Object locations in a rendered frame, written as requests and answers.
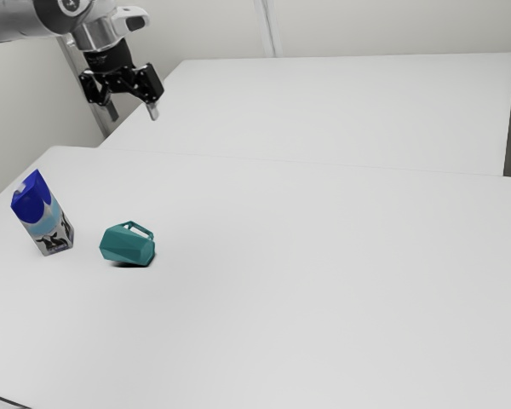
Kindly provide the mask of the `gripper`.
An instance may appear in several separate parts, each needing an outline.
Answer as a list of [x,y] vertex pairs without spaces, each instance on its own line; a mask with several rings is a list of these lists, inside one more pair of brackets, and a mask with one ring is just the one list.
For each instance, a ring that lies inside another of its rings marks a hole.
[[104,108],[111,121],[116,122],[118,111],[112,102],[112,92],[107,83],[99,81],[98,75],[119,73],[118,82],[126,92],[145,104],[152,121],[158,120],[163,83],[151,63],[135,67],[125,40],[100,52],[84,52],[83,57],[88,67],[78,75],[78,79],[88,103]]

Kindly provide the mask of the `blue milk carton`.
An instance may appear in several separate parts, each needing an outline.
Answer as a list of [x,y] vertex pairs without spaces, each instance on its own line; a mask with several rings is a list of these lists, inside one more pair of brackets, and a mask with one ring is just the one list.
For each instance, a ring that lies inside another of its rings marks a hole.
[[38,169],[14,191],[10,208],[44,256],[73,247],[74,228]]

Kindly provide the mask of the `teal faceted mug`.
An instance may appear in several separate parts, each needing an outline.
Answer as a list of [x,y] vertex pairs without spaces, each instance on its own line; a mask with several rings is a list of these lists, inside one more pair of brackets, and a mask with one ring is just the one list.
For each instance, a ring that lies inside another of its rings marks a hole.
[[106,229],[99,250],[108,261],[147,267],[156,255],[154,234],[136,222],[123,222]]

